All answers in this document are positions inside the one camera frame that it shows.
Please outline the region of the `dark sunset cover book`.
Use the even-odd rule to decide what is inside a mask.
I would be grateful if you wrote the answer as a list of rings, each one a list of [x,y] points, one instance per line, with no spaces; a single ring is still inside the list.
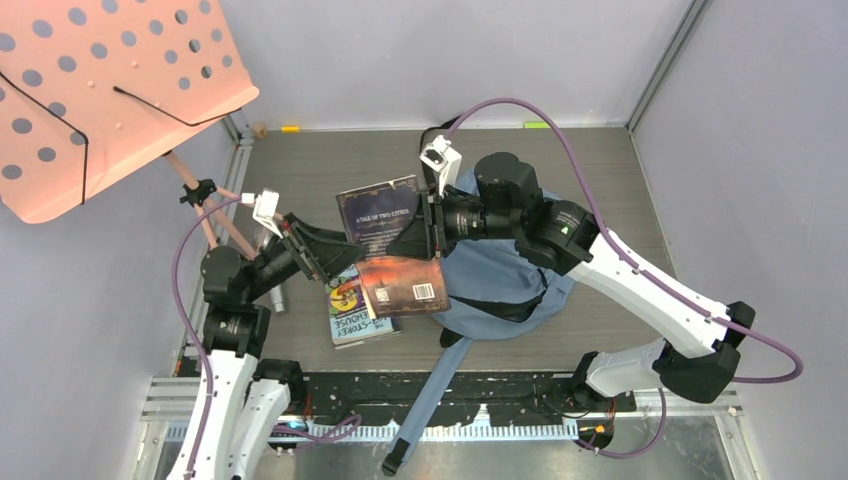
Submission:
[[[450,309],[415,175],[342,191],[336,202],[347,240],[364,248],[356,268],[374,316],[432,315]]]

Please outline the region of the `light blue backpack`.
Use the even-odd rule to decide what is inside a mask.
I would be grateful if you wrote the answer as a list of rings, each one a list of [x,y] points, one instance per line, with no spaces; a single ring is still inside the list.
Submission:
[[[533,167],[495,152],[448,186],[443,198],[446,256],[440,260],[451,300],[435,314],[443,353],[402,423],[381,465],[387,477],[408,461],[443,393],[475,341],[521,336],[561,311],[574,286],[526,254],[556,196],[545,194]]]

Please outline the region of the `light blue Treehouse book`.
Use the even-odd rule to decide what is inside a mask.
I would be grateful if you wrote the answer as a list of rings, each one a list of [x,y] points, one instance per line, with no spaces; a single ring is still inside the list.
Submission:
[[[370,315],[359,272],[350,265],[326,285],[331,341],[335,349],[358,346],[401,332],[391,318]]]

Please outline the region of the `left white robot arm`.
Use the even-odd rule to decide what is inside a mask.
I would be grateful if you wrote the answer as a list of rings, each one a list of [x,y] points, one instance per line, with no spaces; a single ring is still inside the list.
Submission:
[[[279,417],[305,405],[300,364],[261,356],[271,311],[256,301],[298,274],[327,284],[366,249],[293,214],[278,227],[252,259],[217,246],[201,262],[208,311],[202,329],[188,331],[200,386],[171,479],[252,478]]]

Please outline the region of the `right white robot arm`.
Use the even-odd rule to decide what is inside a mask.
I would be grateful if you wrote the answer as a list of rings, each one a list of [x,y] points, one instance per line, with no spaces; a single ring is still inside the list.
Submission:
[[[428,146],[420,158],[435,173],[437,190],[421,199],[390,254],[432,259],[448,256],[462,241],[510,240],[531,264],[603,293],[658,332],[656,342],[639,348],[584,355],[570,385],[577,406],[596,410],[620,393],[648,388],[707,404],[733,381],[752,307],[703,298],[655,271],[597,214],[547,198],[534,168],[514,154],[481,159],[475,193],[453,185],[461,162],[456,151]]]

